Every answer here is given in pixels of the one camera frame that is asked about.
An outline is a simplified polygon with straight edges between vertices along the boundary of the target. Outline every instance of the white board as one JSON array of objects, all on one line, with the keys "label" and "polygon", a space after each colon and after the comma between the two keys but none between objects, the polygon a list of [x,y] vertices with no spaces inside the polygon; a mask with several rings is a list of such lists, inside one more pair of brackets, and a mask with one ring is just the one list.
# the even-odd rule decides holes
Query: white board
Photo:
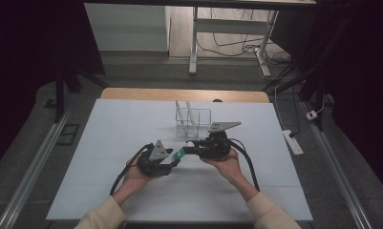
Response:
[{"label": "white board", "polygon": [[[210,109],[213,122],[241,121],[226,133],[245,145],[262,192],[294,219],[312,220],[272,104],[191,105]],[[109,196],[126,161],[143,145],[159,139],[174,152],[188,139],[176,135],[175,102],[99,99],[47,219],[80,219],[97,207]],[[240,161],[252,182],[242,155]],[[185,156],[169,176],[153,180],[125,202],[123,210],[128,221],[253,221],[237,190],[197,156]]]}]

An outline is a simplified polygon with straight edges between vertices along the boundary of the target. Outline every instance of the hand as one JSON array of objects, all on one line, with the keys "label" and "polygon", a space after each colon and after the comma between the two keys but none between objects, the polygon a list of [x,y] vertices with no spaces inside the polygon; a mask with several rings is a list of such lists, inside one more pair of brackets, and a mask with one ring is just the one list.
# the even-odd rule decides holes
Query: hand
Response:
[{"label": "hand", "polygon": [[221,160],[208,158],[201,158],[201,160],[217,168],[222,177],[227,179],[232,185],[235,185],[236,180],[244,177],[239,164],[239,155],[233,148],[230,149],[229,154]]},{"label": "hand", "polygon": [[131,195],[138,192],[146,186],[148,182],[155,179],[155,177],[149,177],[140,171],[137,166],[139,157],[140,155],[134,160],[131,168],[123,177],[122,185],[120,185],[117,191],[113,194],[113,198],[119,205],[122,205]]}]

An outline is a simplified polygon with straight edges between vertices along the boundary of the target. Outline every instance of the wooden floor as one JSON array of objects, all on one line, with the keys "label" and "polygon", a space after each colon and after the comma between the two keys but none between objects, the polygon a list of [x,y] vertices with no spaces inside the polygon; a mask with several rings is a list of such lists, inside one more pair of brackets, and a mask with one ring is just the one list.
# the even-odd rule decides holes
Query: wooden floor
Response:
[{"label": "wooden floor", "polygon": [[[193,8],[191,7],[170,7],[171,13],[171,31],[170,31],[170,57],[189,57],[192,40],[193,26]],[[210,8],[199,8],[199,18],[210,18]],[[255,20],[266,21],[268,10],[237,10],[237,9],[212,9],[212,18],[234,19],[234,20]],[[240,42],[245,40],[245,34],[223,34],[215,33],[218,44],[227,44]],[[249,35],[248,40],[262,38],[258,35]],[[243,44],[235,44],[230,46],[218,46],[215,44],[213,33],[198,33],[198,41],[206,50],[235,55],[242,51]],[[260,45],[261,41],[245,42],[246,45]],[[275,44],[268,44],[266,51],[269,56],[282,49]],[[207,52],[198,47],[198,57],[226,57],[217,53]],[[256,58],[254,53],[243,53],[233,58]]]}]

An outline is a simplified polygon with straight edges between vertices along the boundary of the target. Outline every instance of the white power strip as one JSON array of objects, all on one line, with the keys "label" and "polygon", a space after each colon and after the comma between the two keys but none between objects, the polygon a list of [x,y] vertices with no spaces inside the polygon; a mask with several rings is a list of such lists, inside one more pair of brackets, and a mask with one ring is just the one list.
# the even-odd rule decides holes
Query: white power strip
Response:
[{"label": "white power strip", "polygon": [[285,130],[283,131],[283,134],[288,143],[288,147],[292,151],[292,153],[295,154],[296,156],[302,155],[304,152],[302,151],[301,146],[299,146],[298,141],[296,141],[295,137],[289,136],[289,134],[291,134],[291,131]]}]

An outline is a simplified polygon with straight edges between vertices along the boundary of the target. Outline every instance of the person's left hand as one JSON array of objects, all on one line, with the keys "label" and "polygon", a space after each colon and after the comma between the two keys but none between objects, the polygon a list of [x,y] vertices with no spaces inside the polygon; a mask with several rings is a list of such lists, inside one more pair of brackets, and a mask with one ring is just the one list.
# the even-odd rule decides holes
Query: person's left hand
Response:
[{"label": "person's left hand", "polygon": [[119,205],[122,205],[131,195],[141,190],[152,179],[155,179],[155,177],[149,177],[140,171],[137,166],[139,157],[140,155],[134,160],[131,168],[123,177],[122,184],[113,194],[113,198]]}]

